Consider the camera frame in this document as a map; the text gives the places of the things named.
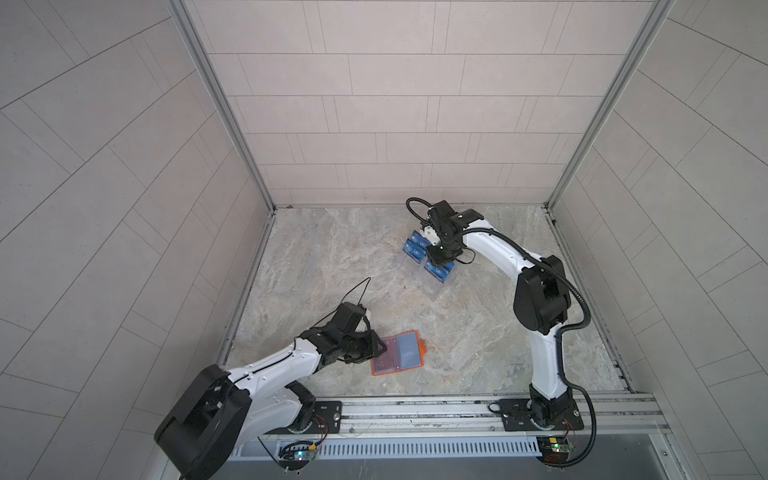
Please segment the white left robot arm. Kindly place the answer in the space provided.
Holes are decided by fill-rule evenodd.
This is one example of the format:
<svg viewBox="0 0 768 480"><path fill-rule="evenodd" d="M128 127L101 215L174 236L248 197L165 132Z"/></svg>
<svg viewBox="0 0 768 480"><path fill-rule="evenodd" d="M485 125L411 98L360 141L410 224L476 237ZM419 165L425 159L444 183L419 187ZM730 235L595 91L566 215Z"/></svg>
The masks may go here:
<svg viewBox="0 0 768 480"><path fill-rule="evenodd" d="M213 364L194 378L154 433L182 478L211 478L236 448L273 430L305 431L316 398L302 379L387 350L361 305L342 302L323 321L261 360L231 370Z"/></svg>

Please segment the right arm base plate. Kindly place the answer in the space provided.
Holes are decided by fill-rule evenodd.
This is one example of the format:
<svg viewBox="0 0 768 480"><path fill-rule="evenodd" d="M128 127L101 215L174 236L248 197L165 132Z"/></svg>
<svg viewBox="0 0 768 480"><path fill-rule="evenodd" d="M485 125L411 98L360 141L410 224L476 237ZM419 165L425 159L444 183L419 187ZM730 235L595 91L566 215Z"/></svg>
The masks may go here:
<svg viewBox="0 0 768 480"><path fill-rule="evenodd" d="M504 398L490 404L488 409L500 417L506 432L581 431L585 428L580 407L573 399L546 402Z"/></svg>

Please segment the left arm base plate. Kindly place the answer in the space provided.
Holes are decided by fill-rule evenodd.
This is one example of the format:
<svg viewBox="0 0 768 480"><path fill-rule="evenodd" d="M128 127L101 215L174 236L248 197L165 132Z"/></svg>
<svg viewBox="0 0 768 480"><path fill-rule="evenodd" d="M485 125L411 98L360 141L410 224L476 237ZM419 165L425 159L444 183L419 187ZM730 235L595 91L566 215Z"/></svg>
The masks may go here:
<svg viewBox="0 0 768 480"><path fill-rule="evenodd" d="M324 435L340 431L343 403L341 401L316 401L311 413L301 411L298 419L288 427L270 431L270 434Z"/></svg>

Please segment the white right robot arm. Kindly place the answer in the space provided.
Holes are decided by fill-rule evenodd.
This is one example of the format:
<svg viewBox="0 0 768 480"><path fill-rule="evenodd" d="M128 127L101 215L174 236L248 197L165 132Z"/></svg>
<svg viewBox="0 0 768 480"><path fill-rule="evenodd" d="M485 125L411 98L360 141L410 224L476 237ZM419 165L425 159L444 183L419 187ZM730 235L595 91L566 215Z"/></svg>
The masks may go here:
<svg viewBox="0 0 768 480"><path fill-rule="evenodd" d="M406 200L409 211L413 202L427 207L427 214L417 219L421 235L429 241L426 252L434 266L458 261L464 251L471 250L515 281L513 312L528 330L533 361L527 409L537 428L558 426L571 410L573 391L578 388L565 375L562 334L591 323L589 306L566 278L563 262L554 255L529 252L473 209L458 212L445 200L432 204L411 197Z"/></svg>

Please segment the orange card holder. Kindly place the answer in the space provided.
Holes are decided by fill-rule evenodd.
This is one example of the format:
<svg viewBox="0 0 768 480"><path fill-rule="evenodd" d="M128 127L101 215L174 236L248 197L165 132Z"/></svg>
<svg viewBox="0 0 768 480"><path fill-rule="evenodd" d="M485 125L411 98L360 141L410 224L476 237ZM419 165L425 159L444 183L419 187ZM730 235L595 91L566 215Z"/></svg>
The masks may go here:
<svg viewBox="0 0 768 480"><path fill-rule="evenodd" d="M411 330L389 337L398 339L400 370L395 373L419 369L424 366L427 348L418 331Z"/></svg>

